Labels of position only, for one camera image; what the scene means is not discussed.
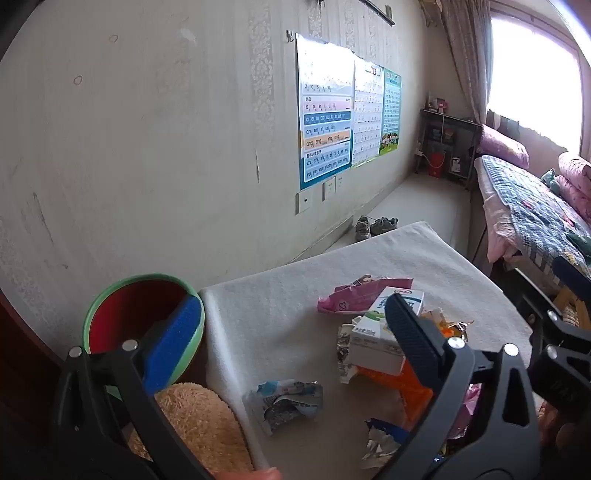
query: foil wrapper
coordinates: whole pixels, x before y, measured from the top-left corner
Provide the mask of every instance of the foil wrapper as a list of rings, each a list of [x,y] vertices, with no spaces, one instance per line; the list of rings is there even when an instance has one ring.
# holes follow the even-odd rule
[[[369,428],[369,439],[360,467],[382,468],[406,441],[408,432],[383,420],[370,419],[365,423]]]
[[[359,371],[356,365],[348,363],[347,358],[349,356],[351,332],[360,318],[361,317],[355,317],[352,320],[352,323],[344,323],[341,325],[339,333],[336,336],[336,358],[339,369],[339,379],[340,382],[344,384],[348,384]]]
[[[281,425],[298,418],[313,419],[322,409],[322,386],[318,382],[268,381],[251,390],[244,403],[263,430],[271,435]]]
[[[434,322],[444,335],[446,333],[445,330],[451,330],[451,336],[461,337],[465,342],[468,342],[467,327],[474,323],[474,320],[469,322],[450,322],[445,318],[445,315],[440,308],[423,312],[421,317]]]

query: white tile floor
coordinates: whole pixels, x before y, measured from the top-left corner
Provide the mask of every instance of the white tile floor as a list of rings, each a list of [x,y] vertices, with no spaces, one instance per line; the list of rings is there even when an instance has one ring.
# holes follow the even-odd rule
[[[373,219],[383,216],[396,217],[398,226],[424,220],[448,245],[466,256],[470,194],[459,184],[413,173],[368,215]],[[352,243],[355,243],[354,228],[349,229],[327,251]]]

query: fuzzy beige mat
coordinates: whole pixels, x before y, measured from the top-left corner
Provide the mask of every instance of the fuzzy beige mat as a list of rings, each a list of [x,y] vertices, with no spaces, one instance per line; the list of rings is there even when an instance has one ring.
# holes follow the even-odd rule
[[[211,473],[252,471],[240,425],[215,392],[181,383],[158,392],[155,399],[189,450]],[[132,452],[150,458],[135,430],[128,444]]]

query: electrical outlet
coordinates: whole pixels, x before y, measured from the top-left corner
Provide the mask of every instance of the electrical outlet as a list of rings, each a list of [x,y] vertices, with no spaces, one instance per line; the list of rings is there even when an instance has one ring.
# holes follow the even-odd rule
[[[343,174],[339,173],[336,176],[336,185],[335,185],[335,189],[337,192],[340,192],[341,188],[343,188]]]
[[[305,189],[295,194],[295,204],[297,205],[297,212],[303,212],[312,206],[312,189]]]
[[[335,193],[336,177],[332,177],[322,184],[322,201],[332,197]]]

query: hand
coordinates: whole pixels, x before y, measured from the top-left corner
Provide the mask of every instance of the hand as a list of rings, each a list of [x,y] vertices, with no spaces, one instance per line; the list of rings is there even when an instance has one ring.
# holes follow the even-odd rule
[[[216,473],[216,480],[282,480],[283,476],[277,468],[251,473]]]

